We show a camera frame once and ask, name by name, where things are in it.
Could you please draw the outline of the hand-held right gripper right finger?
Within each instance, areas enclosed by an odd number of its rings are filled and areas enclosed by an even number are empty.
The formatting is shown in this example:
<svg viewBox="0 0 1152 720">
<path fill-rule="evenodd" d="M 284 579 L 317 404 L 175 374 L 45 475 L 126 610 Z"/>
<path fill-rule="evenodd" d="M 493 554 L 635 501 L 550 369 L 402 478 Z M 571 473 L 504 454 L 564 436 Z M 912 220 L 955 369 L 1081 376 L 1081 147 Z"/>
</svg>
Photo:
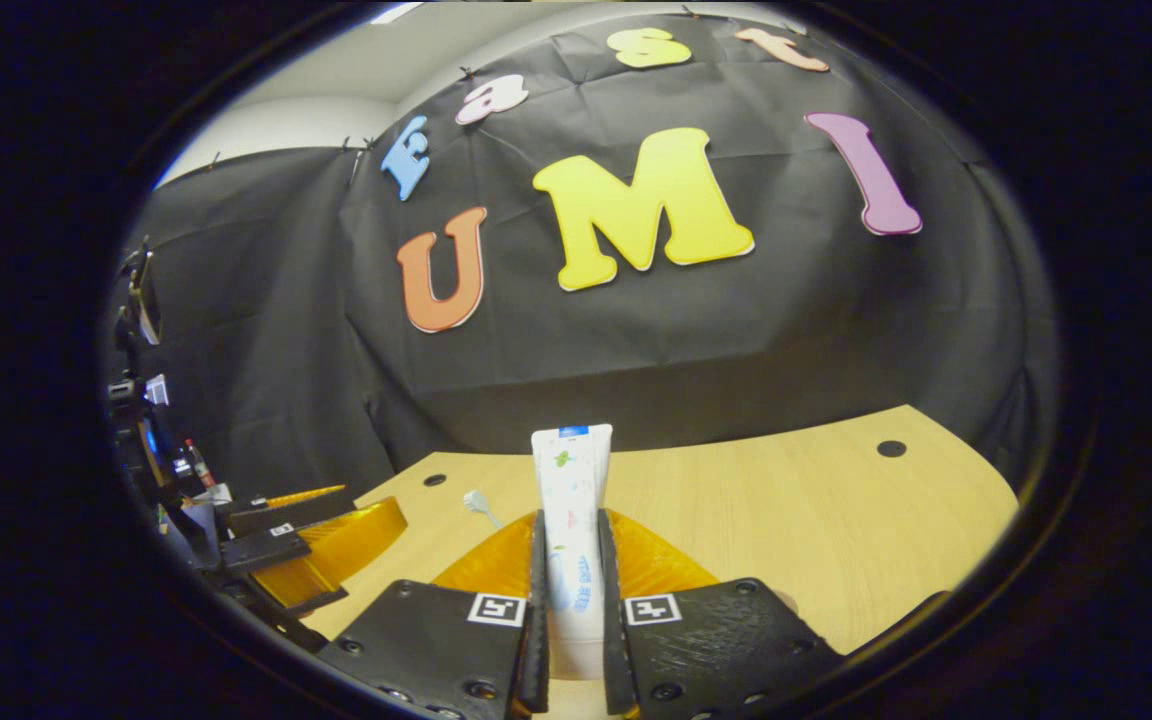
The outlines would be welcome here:
<svg viewBox="0 0 1152 720">
<path fill-rule="evenodd" d="M 598 538 L 605 703 L 626 719 L 768 719 L 844 665 L 761 579 L 630 594 L 611 511 Z"/>
</svg>

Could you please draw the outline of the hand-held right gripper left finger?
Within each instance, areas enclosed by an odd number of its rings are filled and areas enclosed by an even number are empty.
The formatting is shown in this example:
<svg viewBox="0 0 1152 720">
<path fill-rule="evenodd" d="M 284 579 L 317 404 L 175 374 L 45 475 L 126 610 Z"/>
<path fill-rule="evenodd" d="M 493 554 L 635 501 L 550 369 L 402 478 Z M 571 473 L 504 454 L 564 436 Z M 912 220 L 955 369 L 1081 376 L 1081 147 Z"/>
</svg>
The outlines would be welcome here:
<svg viewBox="0 0 1152 720">
<path fill-rule="evenodd" d="M 396 579 L 319 657 L 416 719 L 530 719 L 550 708 L 548 571 L 544 511 L 500 530 L 521 547 L 484 541 L 517 560 L 520 591 Z"/>
</svg>

